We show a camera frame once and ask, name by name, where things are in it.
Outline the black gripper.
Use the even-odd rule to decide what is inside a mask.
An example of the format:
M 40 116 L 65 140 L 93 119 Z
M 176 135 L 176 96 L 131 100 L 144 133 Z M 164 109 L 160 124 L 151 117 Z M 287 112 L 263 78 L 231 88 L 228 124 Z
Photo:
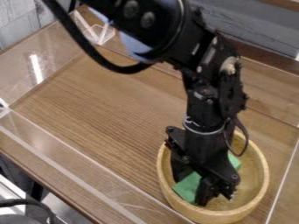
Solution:
M 179 182 L 192 171 L 200 174 L 195 203 L 205 207 L 220 195 L 229 200 L 240 182 L 237 170 L 229 162 L 236 124 L 227 120 L 216 129 L 203 129 L 184 120 L 183 126 L 183 129 L 173 126 L 165 129 L 172 177 Z

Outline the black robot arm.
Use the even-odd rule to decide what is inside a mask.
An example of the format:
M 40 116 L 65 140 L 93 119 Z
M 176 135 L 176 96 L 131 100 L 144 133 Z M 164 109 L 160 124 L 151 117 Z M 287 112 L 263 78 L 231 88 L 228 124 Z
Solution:
M 240 80 L 239 53 L 204 23 L 188 0 L 83 0 L 120 33 L 140 64 L 167 62 L 181 72 L 187 111 L 181 128 L 167 128 L 173 179 L 200 175 L 193 201 L 205 206 L 231 198 L 240 182 L 229 162 L 239 112 L 248 96 Z

